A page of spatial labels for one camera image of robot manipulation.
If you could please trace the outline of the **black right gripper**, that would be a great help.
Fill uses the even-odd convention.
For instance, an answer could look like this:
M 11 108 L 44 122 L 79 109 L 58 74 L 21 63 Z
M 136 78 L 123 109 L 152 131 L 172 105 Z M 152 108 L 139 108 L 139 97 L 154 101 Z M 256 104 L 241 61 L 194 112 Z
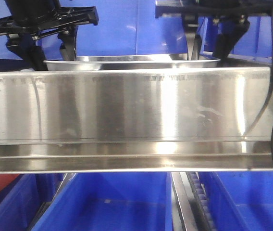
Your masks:
M 221 17 L 213 57 L 223 67 L 234 46 L 248 31 L 249 16 L 271 16 L 273 0 L 157 0 L 155 17 L 182 15 L 187 59 L 198 60 L 202 39 L 197 34 L 198 16 Z

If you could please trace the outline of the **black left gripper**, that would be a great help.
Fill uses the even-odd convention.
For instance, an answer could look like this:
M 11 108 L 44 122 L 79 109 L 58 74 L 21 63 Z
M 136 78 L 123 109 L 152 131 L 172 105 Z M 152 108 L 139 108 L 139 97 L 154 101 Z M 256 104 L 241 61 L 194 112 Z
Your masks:
M 8 35 L 6 48 L 36 71 L 47 71 L 45 54 L 31 35 L 39 39 L 58 34 L 64 61 L 76 61 L 78 25 L 97 25 L 95 6 L 62 7 L 58 0 L 6 0 L 10 16 L 0 18 L 0 36 Z

